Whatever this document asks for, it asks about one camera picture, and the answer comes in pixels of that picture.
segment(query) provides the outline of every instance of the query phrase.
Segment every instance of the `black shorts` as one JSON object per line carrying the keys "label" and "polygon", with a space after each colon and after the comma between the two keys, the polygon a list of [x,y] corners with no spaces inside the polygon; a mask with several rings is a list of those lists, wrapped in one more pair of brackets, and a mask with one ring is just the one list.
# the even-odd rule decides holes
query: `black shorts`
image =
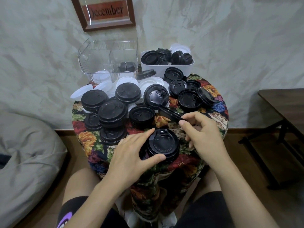
{"label": "black shorts", "polygon": [[[77,197],[67,201],[61,208],[57,228],[63,228],[88,197]],[[106,216],[101,228],[128,228],[127,223],[114,209]],[[174,228],[234,227],[223,194],[220,191],[201,196],[189,206]]]}

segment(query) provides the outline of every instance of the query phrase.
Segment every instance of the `forearm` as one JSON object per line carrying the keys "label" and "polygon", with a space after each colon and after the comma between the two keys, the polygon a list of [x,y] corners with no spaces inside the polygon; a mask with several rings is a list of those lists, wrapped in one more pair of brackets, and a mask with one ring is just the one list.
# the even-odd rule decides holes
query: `forearm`
{"label": "forearm", "polygon": [[236,227],[278,227],[231,159],[214,171]]}
{"label": "forearm", "polygon": [[105,177],[64,228],[100,228],[121,192],[120,186]]}

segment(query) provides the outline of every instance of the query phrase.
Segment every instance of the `wooden picture frame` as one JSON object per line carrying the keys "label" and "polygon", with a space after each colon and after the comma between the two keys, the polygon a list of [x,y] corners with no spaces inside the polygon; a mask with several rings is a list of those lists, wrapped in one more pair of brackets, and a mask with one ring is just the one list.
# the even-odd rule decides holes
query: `wooden picture frame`
{"label": "wooden picture frame", "polygon": [[72,0],[72,3],[84,32],[136,25],[132,0]]}

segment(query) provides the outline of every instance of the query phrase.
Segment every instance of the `gray wall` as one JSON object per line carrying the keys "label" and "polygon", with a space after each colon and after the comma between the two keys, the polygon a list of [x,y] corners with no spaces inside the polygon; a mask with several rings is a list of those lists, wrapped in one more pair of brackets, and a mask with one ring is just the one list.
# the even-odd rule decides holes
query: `gray wall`
{"label": "gray wall", "polygon": [[304,87],[304,0],[133,0],[136,28],[84,33],[71,0],[0,0],[0,108],[70,129],[77,61],[89,37],[139,38],[139,51],[188,45],[194,72],[222,94],[230,128],[275,112],[256,92]]}

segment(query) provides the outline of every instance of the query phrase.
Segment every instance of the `wooden tabletop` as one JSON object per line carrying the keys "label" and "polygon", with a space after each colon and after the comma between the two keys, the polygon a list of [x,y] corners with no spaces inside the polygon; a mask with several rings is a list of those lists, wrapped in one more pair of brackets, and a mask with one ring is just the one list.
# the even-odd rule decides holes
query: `wooden tabletop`
{"label": "wooden tabletop", "polygon": [[304,134],[304,89],[260,90],[258,95]]}

